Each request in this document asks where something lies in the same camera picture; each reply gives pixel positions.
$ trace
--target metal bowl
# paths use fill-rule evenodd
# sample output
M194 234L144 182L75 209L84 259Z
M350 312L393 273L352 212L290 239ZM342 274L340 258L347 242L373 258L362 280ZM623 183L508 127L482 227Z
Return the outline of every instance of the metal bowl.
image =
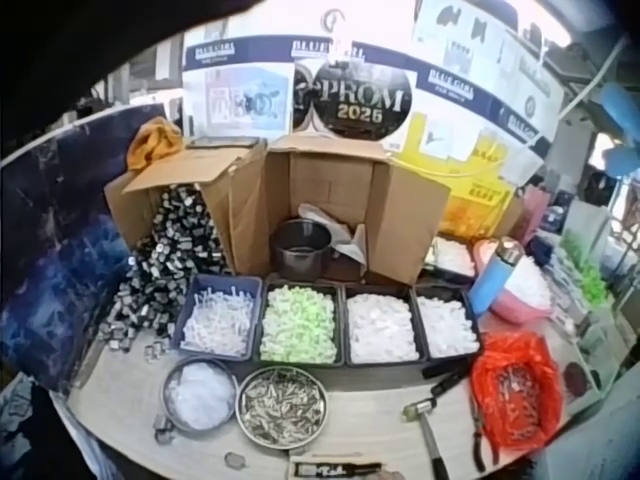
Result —
M246 402L247 402L247 398L246 398L247 389L250 386L252 386L254 384L254 382L256 382L257 380L261 379L263 376L271 375L274 372L288 372L288 373L292 373L292 374L294 374L296 376L300 376L301 378L305 378L306 380L309 380L310 383L318 389L319 396L320 396L320 401L321 401L321 405L322 405L322 414L321 414L320 423L308 437L304 438L303 440L301 440L299 442L286 444L286 445L279 445L279 444L269 443L266 440L256 436L251 431L251 429L249 427L247 427L247 425L245 424L244 412L245 412L245 405L246 405ZM251 375L249 375L247 378L245 378L245 380L240 385L239 393L238 393L238 396L236 397L236 419L238 420L238 424L240 425L240 428L242 429L244 434L247 437L249 437L252 441L257 443L258 445L261 445L261 446L266 447L266 448L274 449L274 450L291 450L291 449L302 447L302 446L310 443L318 435L320 435L320 432L322 432L322 429L325 427L325 425L327 423L328 407L329 407L328 403L329 403L328 402L328 395L327 395L327 391L325 390L325 388L322 386L322 384L316 378L314 378L313 376L311 376L310 374L308 374L304 370L301 370L301 369L296 368L296 367L289 367L289 366L265 367L265 368L261 368L260 370L257 370L255 372L253 372Z
M202 435L202 434L206 434L208 432L212 432L212 431L216 430L217 428L219 428L220 426L224 425L226 422L228 422L231 419L231 417L233 417L234 409L231 408L227 418L224 421L222 421L220 424L215 425L215 426L213 426L211 428L204 429L204 430L199 430L199 429L191 427L190 425L188 425L185 421L183 421L178 416L178 414L174 411L174 409L171 406L171 400L169 398L169 384L171 383L171 380L173 380L173 378L176 375L179 375L186 366L192 365L194 363L206 363L206 364L210 365L212 368L225 373L229 377L231 382L233 383L234 397L237 397L237 394L238 394L238 380L229 371L229 369L227 369L227 367L225 367L222 363L220 363L220 362L218 362L216 360L213 360L211 358L201 357L201 356L191 357L191 358L186 358L186 359L180 360L169 371L169 374L167 375L167 377L165 378L165 380L164 380L164 382L162 384L162 390L160 391L160 401L162 403L162 409L164 410L165 415L171 421L171 423L173 423L175 425L175 427L178 430L181 430L183 432L190 433L190 434Z
M331 259L331 232L313 220L289 220L273 233L271 247L283 278L313 282L322 276Z

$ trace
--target orange towel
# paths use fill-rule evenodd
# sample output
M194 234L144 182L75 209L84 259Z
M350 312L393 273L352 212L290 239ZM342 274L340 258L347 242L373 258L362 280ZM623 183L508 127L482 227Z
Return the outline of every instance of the orange towel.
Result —
M156 117L140 127L129 145L127 168L139 171L184 148L182 132L164 117Z

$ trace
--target orange plastic bag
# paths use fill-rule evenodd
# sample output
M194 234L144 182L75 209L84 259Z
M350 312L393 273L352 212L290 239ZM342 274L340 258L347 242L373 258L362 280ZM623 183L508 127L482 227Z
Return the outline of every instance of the orange plastic bag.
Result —
M543 337L489 333L471 371L485 435L497 446L534 450L554 435L563 399L558 368Z

